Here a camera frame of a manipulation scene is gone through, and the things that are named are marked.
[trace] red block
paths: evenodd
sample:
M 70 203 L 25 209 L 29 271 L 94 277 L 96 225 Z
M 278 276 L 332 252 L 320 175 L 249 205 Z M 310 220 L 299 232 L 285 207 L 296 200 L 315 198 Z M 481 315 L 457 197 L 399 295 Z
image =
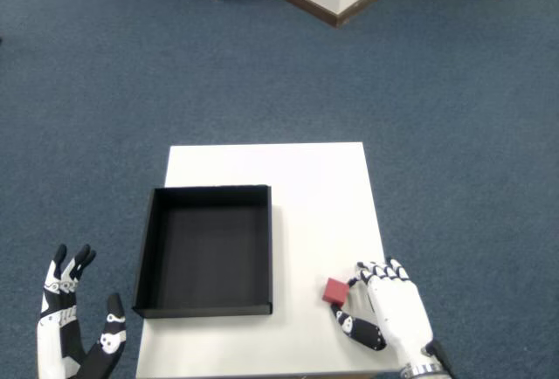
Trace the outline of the red block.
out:
M 324 294 L 322 295 L 322 300 L 335 303 L 341 307 L 348 297 L 348 291 L 349 286 L 346 283 L 342 283 L 336 279 L 328 279 Z

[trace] metal wrist ring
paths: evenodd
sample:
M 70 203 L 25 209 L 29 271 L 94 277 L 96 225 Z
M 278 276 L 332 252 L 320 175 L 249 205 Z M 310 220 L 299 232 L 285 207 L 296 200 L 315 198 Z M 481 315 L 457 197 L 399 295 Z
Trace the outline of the metal wrist ring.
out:
M 430 364 L 418 364 L 416 366 L 411 366 L 407 364 L 405 368 L 400 372 L 400 377 L 402 379 L 413 379 L 416 377 L 426 376 L 426 375 L 447 375 L 446 370 L 439 363 Z

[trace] open black box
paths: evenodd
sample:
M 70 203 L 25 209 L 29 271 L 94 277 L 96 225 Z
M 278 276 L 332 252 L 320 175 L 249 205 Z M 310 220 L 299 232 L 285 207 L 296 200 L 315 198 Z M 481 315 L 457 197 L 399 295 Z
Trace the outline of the open black box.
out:
M 143 318 L 272 313 L 266 185 L 154 189 L 133 309 Z

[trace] blue carpet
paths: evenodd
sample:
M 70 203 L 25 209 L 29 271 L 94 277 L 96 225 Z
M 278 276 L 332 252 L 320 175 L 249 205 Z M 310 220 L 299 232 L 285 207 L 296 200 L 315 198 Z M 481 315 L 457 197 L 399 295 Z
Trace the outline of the blue carpet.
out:
M 169 145 L 302 141 L 364 142 L 461 378 L 556 376 L 559 0 L 380 0 L 341 30 L 282 0 L 0 0 L 0 33 L 2 377 L 35 375 L 45 269 L 85 242 L 84 341 L 121 292 L 133 377 Z

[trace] white table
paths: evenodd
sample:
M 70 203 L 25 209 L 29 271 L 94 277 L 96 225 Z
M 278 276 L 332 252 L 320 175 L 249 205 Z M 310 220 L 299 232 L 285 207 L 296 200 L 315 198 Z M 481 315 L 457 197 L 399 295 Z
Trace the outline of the white table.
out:
M 356 261 L 383 259 L 362 144 L 170 149 L 166 187 L 237 184 L 272 186 L 273 314 L 144 320 L 136 376 L 397 369 L 389 348 L 376 353 L 346 337 L 321 300 L 328 277 L 345 281 Z M 370 318 L 365 293 L 353 289 L 350 309 Z

